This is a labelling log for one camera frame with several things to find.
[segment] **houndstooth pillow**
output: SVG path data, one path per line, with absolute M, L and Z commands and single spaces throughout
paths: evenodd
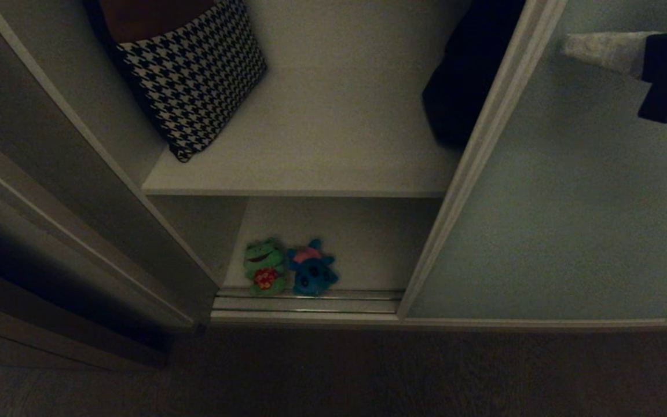
M 166 34 L 113 43 L 113 60 L 182 162 L 212 143 L 267 69 L 243 0 L 221 0 Z

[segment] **cabinet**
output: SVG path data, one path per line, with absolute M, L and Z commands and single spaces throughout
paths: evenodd
M 527 0 L 464 153 L 431 139 L 420 92 L 468 2 L 247 3 L 269 74 L 211 148 L 182 164 L 133 103 L 77 0 L 39 0 L 37 7 L 0 0 L 0 35 L 11 48 L 0 54 L 16 56 L 17 76 L 31 74 L 46 104 L 61 111 L 53 117 L 71 124 L 58 139 L 47 126 L 32 127 L 48 136 L 41 143 L 61 151 L 48 158 L 22 156 L 6 132 L 0 149 L 155 277 L 158 299 L 165 291 L 196 320 L 573 325 L 554 320 L 561 317 L 445 314 L 439 321 L 410 313 L 415 301 L 428 303 L 419 299 L 422 289 L 431 288 L 535 66 L 543 53 L 556 53 L 547 45 L 566 2 Z M 65 169 L 77 177 L 58 176 Z M 98 175 L 104 182 L 94 182 Z M 106 206 L 112 202 L 119 209 Z M 289 291 L 250 298 L 239 270 L 243 249 L 268 236 L 288 246 L 320 237 L 341 280 L 323 298 Z M 459 272 L 446 279 L 460 279 Z

